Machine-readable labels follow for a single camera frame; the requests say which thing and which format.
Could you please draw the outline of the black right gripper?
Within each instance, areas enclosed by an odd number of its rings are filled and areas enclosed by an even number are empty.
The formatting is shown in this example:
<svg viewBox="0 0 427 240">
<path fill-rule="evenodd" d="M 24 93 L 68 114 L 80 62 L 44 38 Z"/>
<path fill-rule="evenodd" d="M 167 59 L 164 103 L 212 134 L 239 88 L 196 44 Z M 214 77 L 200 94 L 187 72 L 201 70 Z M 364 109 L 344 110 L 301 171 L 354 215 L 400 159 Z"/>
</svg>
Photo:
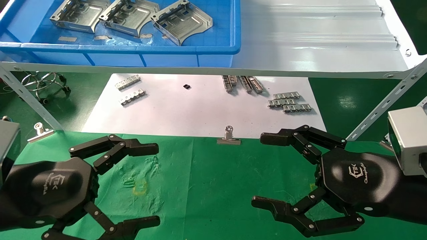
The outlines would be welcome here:
<svg viewBox="0 0 427 240">
<path fill-rule="evenodd" d="M 358 213 L 426 224 L 426 177 L 404 175 L 394 156 L 346 151 L 346 139 L 308 125 L 262 133 L 260 142 L 292 146 L 312 165 L 319 164 L 321 187 L 295 205 L 261 196 L 251 200 L 253 207 L 270 211 L 275 221 L 294 226 L 307 238 L 355 231 L 365 222 Z M 330 151 L 322 155 L 314 145 Z M 305 213 L 323 198 L 344 216 L 309 219 Z"/>
</svg>

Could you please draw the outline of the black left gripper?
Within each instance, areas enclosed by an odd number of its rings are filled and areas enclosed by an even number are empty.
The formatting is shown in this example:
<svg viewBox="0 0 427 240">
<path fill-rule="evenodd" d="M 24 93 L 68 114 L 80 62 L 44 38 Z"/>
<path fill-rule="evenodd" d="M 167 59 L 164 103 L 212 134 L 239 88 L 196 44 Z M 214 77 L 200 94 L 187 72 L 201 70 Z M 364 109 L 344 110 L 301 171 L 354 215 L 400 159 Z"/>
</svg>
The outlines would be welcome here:
<svg viewBox="0 0 427 240">
<path fill-rule="evenodd" d="M 63 230 L 90 214 L 105 230 L 99 240 L 134 240 L 141 229 L 160 225 L 159 216 L 114 224 L 93 203 L 99 189 L 98 175 L 107 173 L 126 156 L 158 154 L 157 143 L 108 135 L 72 146 L 69 153 L 73 158 L 67 161 L 12 166 L 1 187 L 1 231 L 53 224 L 42 234 L 43 240 L 80 240 Z M 84 161 L 98 154 L 103 155 L 93 168 Z"/>
</svg>

